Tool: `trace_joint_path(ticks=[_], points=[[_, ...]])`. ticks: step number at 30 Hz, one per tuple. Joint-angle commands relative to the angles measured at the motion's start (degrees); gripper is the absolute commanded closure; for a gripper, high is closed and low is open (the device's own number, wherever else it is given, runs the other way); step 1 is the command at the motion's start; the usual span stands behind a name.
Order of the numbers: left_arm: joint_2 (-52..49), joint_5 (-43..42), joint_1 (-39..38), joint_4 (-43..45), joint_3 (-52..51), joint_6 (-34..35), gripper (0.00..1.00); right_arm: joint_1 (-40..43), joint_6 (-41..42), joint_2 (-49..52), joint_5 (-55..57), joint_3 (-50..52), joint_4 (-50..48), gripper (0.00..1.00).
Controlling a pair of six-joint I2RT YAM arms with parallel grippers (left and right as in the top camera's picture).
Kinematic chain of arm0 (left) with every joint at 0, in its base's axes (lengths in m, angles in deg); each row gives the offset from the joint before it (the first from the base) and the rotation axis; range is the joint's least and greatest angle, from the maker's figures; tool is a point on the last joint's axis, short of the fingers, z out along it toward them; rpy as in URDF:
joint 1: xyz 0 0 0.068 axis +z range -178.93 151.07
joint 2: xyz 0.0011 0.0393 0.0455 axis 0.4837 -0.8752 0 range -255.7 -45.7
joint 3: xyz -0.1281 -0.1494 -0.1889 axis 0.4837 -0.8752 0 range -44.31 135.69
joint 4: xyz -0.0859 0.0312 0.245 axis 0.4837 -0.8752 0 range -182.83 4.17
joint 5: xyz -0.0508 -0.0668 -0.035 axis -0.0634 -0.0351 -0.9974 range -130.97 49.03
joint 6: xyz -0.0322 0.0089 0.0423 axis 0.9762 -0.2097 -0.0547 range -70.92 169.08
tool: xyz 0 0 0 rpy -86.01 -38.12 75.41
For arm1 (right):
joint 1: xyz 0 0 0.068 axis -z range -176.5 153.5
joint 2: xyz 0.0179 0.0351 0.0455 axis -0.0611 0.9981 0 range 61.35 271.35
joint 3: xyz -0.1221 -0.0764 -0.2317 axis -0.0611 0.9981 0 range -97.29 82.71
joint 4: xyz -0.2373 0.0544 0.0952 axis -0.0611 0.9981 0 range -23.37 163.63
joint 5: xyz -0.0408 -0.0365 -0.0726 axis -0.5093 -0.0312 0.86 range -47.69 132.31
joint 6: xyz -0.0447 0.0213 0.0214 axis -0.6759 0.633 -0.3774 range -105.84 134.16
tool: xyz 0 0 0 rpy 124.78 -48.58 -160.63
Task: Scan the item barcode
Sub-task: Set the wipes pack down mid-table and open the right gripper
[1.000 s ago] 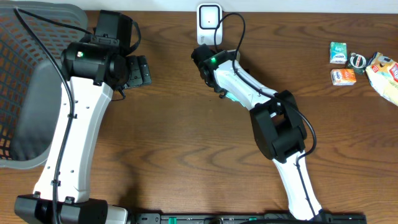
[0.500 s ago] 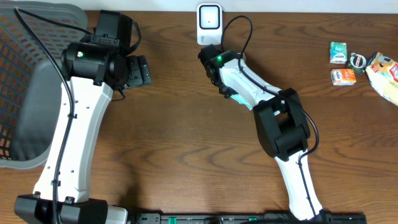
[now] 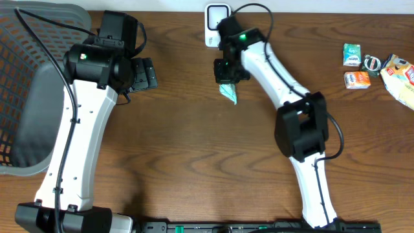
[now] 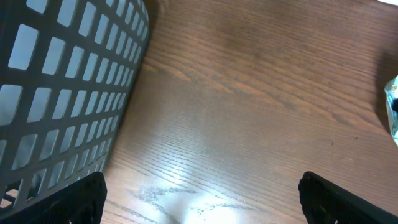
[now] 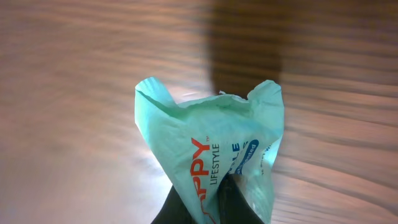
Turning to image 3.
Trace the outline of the mint Zappy wipes packet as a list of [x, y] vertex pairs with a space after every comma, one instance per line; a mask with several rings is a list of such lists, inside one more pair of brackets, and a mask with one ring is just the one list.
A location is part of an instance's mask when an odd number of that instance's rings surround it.
[[220, 84], [219, 91], [223, 96], [231, 100], [234, 103], [234, 105], [237, 104], [237, 93], [235, 84]]

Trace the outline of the teal tissue pack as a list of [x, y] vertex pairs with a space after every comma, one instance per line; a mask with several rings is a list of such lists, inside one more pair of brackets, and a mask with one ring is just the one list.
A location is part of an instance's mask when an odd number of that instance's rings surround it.
[[345, 43], [343, 45], [343, 65], [358, 67], [361, 61], [361, 46], [359, 44]]

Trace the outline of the orange tissue pack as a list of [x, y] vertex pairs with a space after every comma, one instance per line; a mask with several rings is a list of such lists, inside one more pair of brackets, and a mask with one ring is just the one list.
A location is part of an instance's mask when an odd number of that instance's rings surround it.
[[347, 89], [367, 89], [371, 86], [368, 72], [346, 72], [343, 77]]

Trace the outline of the Zam-Buk ointment tin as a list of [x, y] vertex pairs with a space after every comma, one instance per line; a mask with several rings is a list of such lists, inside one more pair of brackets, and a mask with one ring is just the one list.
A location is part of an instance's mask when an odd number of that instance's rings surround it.
[[378, 78], [384, 61], [369, 54], [365, 54], [360, 71], [367, 72], [370, 78]]

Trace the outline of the large yellow wipes packet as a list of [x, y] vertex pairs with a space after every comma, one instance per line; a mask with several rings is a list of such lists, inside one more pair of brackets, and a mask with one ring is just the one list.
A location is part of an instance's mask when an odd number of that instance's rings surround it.
[[380, 70], [387, 91], [410, 109], [413, 109], [413, 64], [391, 54]]

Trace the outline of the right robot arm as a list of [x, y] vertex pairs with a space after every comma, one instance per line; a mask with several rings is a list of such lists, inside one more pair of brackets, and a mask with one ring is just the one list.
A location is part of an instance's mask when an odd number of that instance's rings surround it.
[[294, 167], [300, 187], [302, 217], [312, 228], [325, 228], [337, 215], [325, 177], [329, 138], [327, 104], [320, 92], [298, 83], [272, 52], [257, 28], [245, 30], [235, 16], [216, 26], [223, 58], [214, 61], [215, 81], [237, 84], [254, 77], [276, 109], [274, 138]]

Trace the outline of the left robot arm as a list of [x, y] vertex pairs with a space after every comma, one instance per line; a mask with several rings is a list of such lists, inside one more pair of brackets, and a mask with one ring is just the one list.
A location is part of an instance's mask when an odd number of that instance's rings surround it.
[[47, 174], [15, 221], [28, 232], [134, 232], [132, 217], [94, 206], [94, 175], [105, 126], [119, 96], [156, 88], [153, 62], [140, 58], [141, 22], [107, 10], [97, 33], [74, 44], [56, 66], [64, 90]]

